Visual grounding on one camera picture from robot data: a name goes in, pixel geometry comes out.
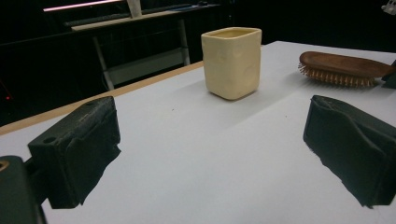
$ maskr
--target wooden table edge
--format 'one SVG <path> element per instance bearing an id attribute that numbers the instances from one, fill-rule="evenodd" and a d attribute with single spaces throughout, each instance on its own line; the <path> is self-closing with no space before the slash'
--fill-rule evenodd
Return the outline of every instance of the wooden table edge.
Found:
<path id="1" fill-rule="evenodd" d="M 113 91 L 106 91 L 104 93 L 101 93 L 101 94 L 86 98 L 84 100 L 75 102 L 75 103 L 70 104 L 70 105 L 64 105 L 64 106 L 61 106 L 59 108 L 55 108 L 55 109 L 52 109 L 50 111 L 47 111 L 47 112 L 44 112 L 44 113 L 29 117 L 27 119 L 21 119 L 21 120 L 18 120 L 16 122 L 9 123 L 7 125 L 4 125 L 4 126 L 0 127 L 0 135 L 6 134 L 6 133 L 12 133 L 12 132 L 15 132 L 17 130 L 20 130 L 20 129 L 35 125 L 37 123 L 40 123 L 40 122 L 43 122 L 43 121 L 46 121 L 46 120 L 49 120 L 49 119 L 54 119 L 54 118 L 57 118 L 57 117 L 59 117 L 61 115 L 68 114 L 68 113 L 72 112 L 73 110 L 75 110 L 80 105 L 83 105 L 83 104 L 85 104 L 85 103 L 87 103 L 87 102 L 89 102 L 91 100 L 98 99 L 98 98 L 105 97 L 105 96 L 114 96 L 114 97 L 116 97 L 116 96 L 119 96 L 119 95 L 123 95 L 123 94 L 125 94 L 127 92 L 138 90 L 138 89 L 146 87 L 148 85 L 151 85 L 151 84 L 157 83 L 159 81 L 165 80 L 165 79 L 167 79 L 169 77 L 174 77 L 174 76 L 189 72 L 191 70 L 194 70 L 194 69 L 197 69 L 199 67 L 202 67 L 203 65 L 204 65 L 203 62 L 193 63 L 193 64 L 190 64 L 190 65 L 183 66 L 183 67 L 180 67 L 178 69 L 175 69 L 175 70 L 160 74 L 160 75 L 155 76 L 155 77 L 150 77 L 150 78 L 147 78 L 147 79 L 143 79 L 141 81 L 132 83 L 130 85 L 117 88 L 117 89 L 115 89 Z"/>

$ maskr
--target white table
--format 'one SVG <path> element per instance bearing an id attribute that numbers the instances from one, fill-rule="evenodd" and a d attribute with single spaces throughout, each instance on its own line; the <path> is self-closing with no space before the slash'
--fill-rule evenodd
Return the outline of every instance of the white table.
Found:
<path id="1" fill-rule="evenodd" d="M 347 89 L 300 74 L 317 50 L 391 64 L 395 53 L 275 42 L 262 47 L 257 91 L 230 102 L 209 93 L 202 67 L 117 96 L 121 154 L 82 206 L 54 223 L 395 223 L 396 202 L 361 207 L 303 141 L 314 94 L 345 101 L 396 126 L 396 91 Z M 63 116 L 0 136 L 0 155 L 30 157 L 27 143 Z"/>

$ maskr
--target wooden hairbrush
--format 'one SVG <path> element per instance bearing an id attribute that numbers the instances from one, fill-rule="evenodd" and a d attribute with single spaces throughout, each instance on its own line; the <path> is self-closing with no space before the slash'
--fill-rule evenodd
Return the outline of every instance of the wooden hairbrush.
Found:
<path id="1" fill-rule="evenodd" d="M 299 69 L 313 79 L 347 87 L 374 86 L 376 78 L 396 73 L 396 66 L 385 63 L 315 51 L 300 55 Z"/>

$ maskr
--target brush bristles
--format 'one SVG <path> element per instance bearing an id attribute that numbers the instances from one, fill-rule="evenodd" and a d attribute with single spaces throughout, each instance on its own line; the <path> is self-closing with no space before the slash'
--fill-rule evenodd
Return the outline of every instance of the brush bristles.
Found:
<path id="1" fill-rule="evenodd" d="M 347 74 L 334 73 L 309 67 L 302 63 L 298 68 L 304 75 L 313 79 L 347 87 L 371 87 L 375 80 L 369 77 L 353 77 Z"/>

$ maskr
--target square cup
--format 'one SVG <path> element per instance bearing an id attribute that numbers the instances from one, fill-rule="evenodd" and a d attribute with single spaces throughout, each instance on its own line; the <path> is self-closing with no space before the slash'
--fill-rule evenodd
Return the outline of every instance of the square cup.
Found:
<path id="1" fill-rule="evenodd" d="M 201 35 L 205 84 L 209 91 L 237 100 L 260 83 L 262 30 L 230 27 Z"/>

